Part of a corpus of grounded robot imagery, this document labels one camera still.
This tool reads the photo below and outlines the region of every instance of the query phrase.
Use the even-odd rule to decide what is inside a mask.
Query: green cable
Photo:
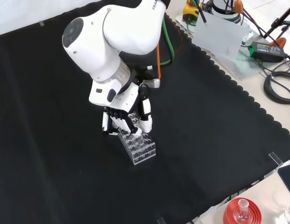
[[[167,42],[168,42],[168,45],[169,45],[169,47],[170,47],[170,50],[171,50],[171,53],[172,53],[172,57],[173,57],[173,60],[174,60],[174,58],[175,58],[175,51],[174,51],[174,49],[173,49],[173,46],[172,46],[171,40],[170,40],[170,38],[169,38],[169,35],[168,35],[167,27],[166,27],[166,25],[165,25],[164,18],[163,18],[163,31],[164,31],[165,38],[166,38],[166,40],[167,40]],[[166,64],[169,64],[170,62],[171,62],[171,60],[168,60],[168,61],[166,61],[166,62],[161,63],[160,65],[166,65]]]
[[[192,1],[192,4],[194,5],[194,7],[198,7],[195,0],[191,0]]]

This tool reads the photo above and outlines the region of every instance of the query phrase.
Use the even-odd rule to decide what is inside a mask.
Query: white table surface
[[[253,201],[260,209],[263,224],[287,224],[284,209],[290,204],[290,192],[275,172],[260,183],[246,190],[238,197]],[[228,203],[201,219],[202,224],[223,224],[223,216]]]

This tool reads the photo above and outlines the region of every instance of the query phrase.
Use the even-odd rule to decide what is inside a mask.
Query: black cloth
[[[70,21],[107,4],[139,1],[92,3],[0,36],[0,223],[184,224],[274,169],[268,153],[290,159],[289,132],[166,19],[177,53],[150,95],[157,155],[134,166],[102,134],[92,80],[62,47]],[[121,57],[156,63],[155,51]]]

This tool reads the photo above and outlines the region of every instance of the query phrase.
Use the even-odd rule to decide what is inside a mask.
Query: black cable
[[[257,61],[258,65],[260,66],[260,68],[263,70],[263,72],[266,75],[265,81],[264,81],[264,85],[263,85],[263,89],[264,89],[264,93],[266,94],[266,96],[271,99],[272,101],[279,103],[279,104],[290,104],[290,98],[284,98],[284,97],[280,97],[272,88],[271,86],[271,82],[274,82],[276,84],[278,84],[279,86],[283,87],[289,94],[290,94],[290,90],[278,83],[276,80],[274,80],[274,77],[284,77],[284,78],[288,78],[290,79],[290,67],[288,68],[288,70],[286,71],[275,71],[277,70],[280,66],[282,66],[283,64],[286,64],[288,62],[290,62],[290,56],[287,57],[289,59],[289,61],[283,62],[280,65],[276,66],[273,70],[270,70],[266,67],[263,66],[262,62]]]
[[[242,24],[243,24],[243,21],[244,21],[244,15],[242,15],[242,21],[241,21],[241,26],[242,26]]]
[[[201,7],[199,6],[199,4],[197,4],[197,8],[198,8],[199,13],[200,13],[200,15],[201,15],[201,17],[202,17],[203,22],[206,23],[206,22],[207,22],[207,21],[206,21],[206,18],[205,18],[205,16],[204,16],[204,13],[203,13]]]
[[[233,10],[233,3],[234,3],[234,0],[231,0],[231,4],[230,4],[230,8]]]
[[[228,4],[229,3],[229,0],[228,0],[228,2],[226,2],[226,0],[224,0],[224,3],[226,4],[227,7],[230,7],[229,4]]]
[[[262,29],[256,22],[254,22],[253,20],[251,20],[245,13],[242,13],[248,20],[250,20],[258,29],[262,30],[267,36],[269,36],[275,43],[277,46],[280,46],[278,44],[278,42],[276,42],[276,40],[270,36],[264,29]]]
[[[290,72],[286,72],[286,71],[276,71],[273,72],[272,74],[270,74],[269,76],[267,76],[265,78],[264,81],[264,92],[266,94],[266,96],[271,99],[272,101],[279,103],[279,104],[290,104],[290,98],[284,98],[284,97],[280,97],[279,95],[277,95],[277,93],[273,90],[272,86],[271,86],[271,81],[273,81],[274,83],[280,85],[281,87],[285,88],[289,93],[290,90],[285,87],[284,85],[278,83],[277,81],[273,80],[274,77],[284,77],[284,78],[289,78],[290,79]]]
[[[245,8],[243,7],[243,4],[242,4],[242,8],[243,8],[243,15],[245,14],[245,15],[247,15],[253,22],[253,24],[255,24],[255,20],[253,19],[253,17],[247,12],[247,10],[245,10]],[[257,29],[258,29],[258,31],[259,31],[259,34],[260,34],[260,36],[261,37],[263,37],[263,34],[262,34],[262,32],[261,32],[261,30],[257,27]]]

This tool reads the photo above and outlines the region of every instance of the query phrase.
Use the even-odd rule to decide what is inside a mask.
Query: robotic hand
[[[105,108],[102,128],[108,134],[116,134],[112,121],[126,134],[139,136],[142,131],[151,131],[148,86],[141,84],[144,75],[138,69],[130,70],[119,53],[151,52],[158,44],[169,3],[142,0],[137,8],[105,6],[90,16],[74,19],[63,33],[64,49],[93,79],[89,100]],[[137,127],[128,117],[135,109],[141,117]]]

